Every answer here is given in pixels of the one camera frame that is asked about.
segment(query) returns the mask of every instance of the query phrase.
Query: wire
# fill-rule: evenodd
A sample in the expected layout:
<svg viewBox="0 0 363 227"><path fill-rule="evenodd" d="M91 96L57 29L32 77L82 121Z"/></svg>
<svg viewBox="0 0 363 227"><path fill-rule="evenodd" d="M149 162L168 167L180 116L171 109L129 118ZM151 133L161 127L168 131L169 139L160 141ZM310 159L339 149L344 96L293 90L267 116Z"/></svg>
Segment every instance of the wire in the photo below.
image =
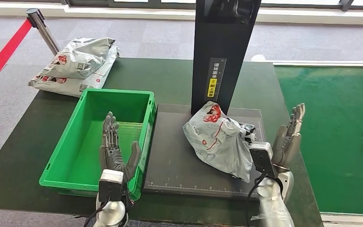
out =
<svg viewBox="0 0 363 227"><path fill-rule="evenodd" d="M249 215L248 215L248 203L250 202L250 197L252 195L252 193L254 192L254 190L256 188L258 188L258 185L259 183L262 182L262 180L265 179L265 177L267 176L267 174L265 172L263 172L261 174L261 176L259 176L258 178L256 178L254 180L254 186L251 188L250 192L248 192L248 195L247 195L247 206L246 206L246 210L245 210L245 220L246 220L246 223L247 223L247 227L250 227L250 220L249 220Z"/></svg>
<svg viewBox="0 0 363 227"><path fill-rule="evenodd" d="M87 218L86 222L84 223L83 227L87 227L87 225L90 223L91 219L96 216L96 214L104 209L104 207L109 203L109 200L104 202L98 209L96 209L93 214Z"/></svg>

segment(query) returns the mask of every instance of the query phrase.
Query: stanchion post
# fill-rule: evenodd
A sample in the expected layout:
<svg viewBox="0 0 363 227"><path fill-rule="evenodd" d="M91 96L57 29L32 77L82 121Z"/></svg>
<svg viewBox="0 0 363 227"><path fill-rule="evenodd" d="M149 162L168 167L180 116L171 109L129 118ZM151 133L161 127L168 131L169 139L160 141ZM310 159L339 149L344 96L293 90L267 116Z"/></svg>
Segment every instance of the stanchion post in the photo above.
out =
<svg viewBox="0 0 363 227"><path fill-rule="evenodd" d="M38 32L48 45L53 55L56 55L59 52L59 46L53 38L52 33L46 26L44 22L45 18L41 11L39 9L28 9L26 13L28 15L28 21L30 21L33 27L38 29Z"/></svg>

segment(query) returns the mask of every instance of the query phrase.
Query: green plastic crate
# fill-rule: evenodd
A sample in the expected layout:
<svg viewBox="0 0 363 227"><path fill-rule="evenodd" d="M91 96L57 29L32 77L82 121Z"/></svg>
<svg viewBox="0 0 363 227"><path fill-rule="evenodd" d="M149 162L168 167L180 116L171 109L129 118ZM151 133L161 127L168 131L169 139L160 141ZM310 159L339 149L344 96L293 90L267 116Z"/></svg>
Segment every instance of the green plastic crate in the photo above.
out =
<svg viewBox="0 0 363 227"><path fill-rule="evenodd" d="M101 176L99 147L102 124L109 111L120 123L119 140L123 160L138 140L141 157L129 182L133 200L141 195L143 173L156 115L154 93L112 89L86 89L40 178L40 185L60 194L96 196Z"/></svg>

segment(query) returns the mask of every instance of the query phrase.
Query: white plastic bag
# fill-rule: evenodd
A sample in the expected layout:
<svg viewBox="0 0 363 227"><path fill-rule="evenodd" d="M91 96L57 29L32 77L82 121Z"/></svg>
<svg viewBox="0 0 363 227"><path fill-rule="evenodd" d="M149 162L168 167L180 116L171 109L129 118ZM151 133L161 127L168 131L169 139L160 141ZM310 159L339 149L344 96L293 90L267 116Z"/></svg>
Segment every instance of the white plastic bag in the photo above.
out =
<svg viewBox="0 0 363 227"><path fill-rule="evenodd" d="M102 66L114 42L111 38L75 38L40 74L43 77L85 79Z"/></svg>
<svg viewBox="0 0 363 227"><path fill-rule="evenodd" d="M43 76L42 73L28 82L28 85L39 90L51 91L62 95L80 97L86 88L102 88L113 63L118 57L118 48L109 49L106 61L86 79L68 79Z"/></svg>
<svg viewBox="0 0 363 227"><path fill-rule="evenodd" d="M249 142L255 126L228 118L214 102L207 102L184 126L184 135L197 156L208 165L250 181Z"/></svg>

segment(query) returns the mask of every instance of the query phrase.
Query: yellow label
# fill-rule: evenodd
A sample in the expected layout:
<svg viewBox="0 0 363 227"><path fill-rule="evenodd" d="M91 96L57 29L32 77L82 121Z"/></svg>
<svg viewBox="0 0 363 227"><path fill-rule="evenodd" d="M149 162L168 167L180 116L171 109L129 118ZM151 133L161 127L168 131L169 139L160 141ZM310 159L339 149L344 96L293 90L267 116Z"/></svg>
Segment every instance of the yellow label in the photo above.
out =
<svg viewBox="0 0 363 227"><path fill-rule="evenodd" d="M209 79L208 97L213 97L214 96L216 81L217 81L217 79L214 79L214 78Z"/></svg>

